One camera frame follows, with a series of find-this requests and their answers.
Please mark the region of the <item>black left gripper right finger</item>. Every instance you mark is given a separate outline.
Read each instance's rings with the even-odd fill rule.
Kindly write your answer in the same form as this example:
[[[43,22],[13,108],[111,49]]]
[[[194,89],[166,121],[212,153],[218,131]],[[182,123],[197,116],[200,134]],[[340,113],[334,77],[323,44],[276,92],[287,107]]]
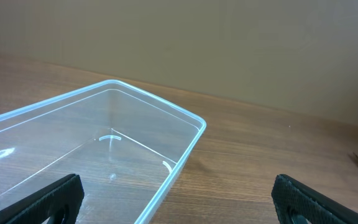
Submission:
[[[286,174],[276,176],[271,196],[281,224],[358,224],[358,213]]]

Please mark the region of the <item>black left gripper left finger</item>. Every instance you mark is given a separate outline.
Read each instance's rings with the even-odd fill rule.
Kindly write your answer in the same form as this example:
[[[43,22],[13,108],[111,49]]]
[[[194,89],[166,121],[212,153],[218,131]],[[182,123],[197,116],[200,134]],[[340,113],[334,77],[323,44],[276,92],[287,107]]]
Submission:
[[[85,193],[78,174],[68,174],[0,210],[0,224],[74,224]]]

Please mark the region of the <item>clear plastic container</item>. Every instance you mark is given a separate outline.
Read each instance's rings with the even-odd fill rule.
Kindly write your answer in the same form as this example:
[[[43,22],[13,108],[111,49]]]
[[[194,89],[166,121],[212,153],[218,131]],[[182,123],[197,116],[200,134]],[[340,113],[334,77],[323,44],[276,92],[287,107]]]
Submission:
[[[198,115],[119,80],[0,114],[0,210],[78,174],[78,223],[148,223],[205,129]]]

